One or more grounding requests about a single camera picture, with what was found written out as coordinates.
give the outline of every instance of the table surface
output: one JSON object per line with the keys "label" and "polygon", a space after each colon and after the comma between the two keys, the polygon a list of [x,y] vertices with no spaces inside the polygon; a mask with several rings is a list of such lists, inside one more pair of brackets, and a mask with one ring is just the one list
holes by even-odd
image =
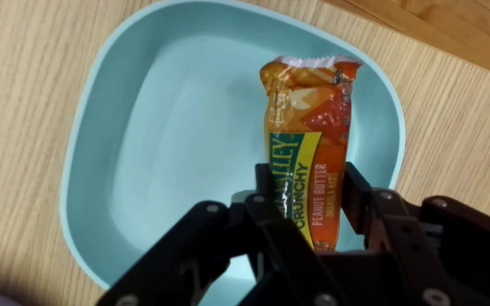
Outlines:
{"label": "table surface", "polygon": [[[0,292],[93,304],[71,258],[57,188],[76,100],[96,49],[147,0],[0,0]],[[406,118],[397,191],[445,193],[490,213],[490,71],[316,0],[253,0],[363,49]]]}

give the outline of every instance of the orange wrapper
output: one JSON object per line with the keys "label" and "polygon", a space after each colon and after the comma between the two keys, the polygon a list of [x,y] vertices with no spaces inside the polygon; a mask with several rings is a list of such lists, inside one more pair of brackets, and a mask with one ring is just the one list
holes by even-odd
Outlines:
{"label": "orange wrapper", "polygon": [[275,203],[316,251],[336,244],[350,89],[358,66],[334,55],[277,57],[260,69]]}

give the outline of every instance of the wooden table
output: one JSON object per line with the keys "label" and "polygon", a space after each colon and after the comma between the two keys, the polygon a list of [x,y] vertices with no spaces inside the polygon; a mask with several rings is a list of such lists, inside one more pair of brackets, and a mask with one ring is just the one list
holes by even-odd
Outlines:
{"label": "wooden table", "polygon": [[[255,0],[363,49],[406,118],[397,190],[490,213],[490,71],[323,1]],[[93,304],[71,258],[57,188],[74,105],[108,32],[147,0],[0,0],[0,292],[23,304]]]}

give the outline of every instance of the snack bar wrapper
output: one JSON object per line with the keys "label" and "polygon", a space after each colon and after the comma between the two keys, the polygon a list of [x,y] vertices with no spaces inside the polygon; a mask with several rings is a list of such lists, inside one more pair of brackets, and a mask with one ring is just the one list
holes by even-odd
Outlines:
{"label": "snack bar wrapper", "polygon": [[350,89],[358,66],[338,55],[282,55],[260,69],[275,203],[316,251],[336,244]]}

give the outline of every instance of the light blue plate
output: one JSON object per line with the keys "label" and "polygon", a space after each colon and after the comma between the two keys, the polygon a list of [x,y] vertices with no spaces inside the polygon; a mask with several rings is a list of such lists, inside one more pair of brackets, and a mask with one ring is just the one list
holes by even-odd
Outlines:
{"label": "light blue plate", "polygon": [[[229,202],[253,186],[266,96],[258,77],[278,54],[346,54],[353,86],[348,159],[394,186],[404,142],[397,96],[357,47],[239,1],[161,1],[129,16],[100,49],[66,152],[61,225],[78,264],[113,283],[192,203]],[[343,224],[338,249],[360,247]],[[251,287],[244,258],[203,304],[234,304]]]}

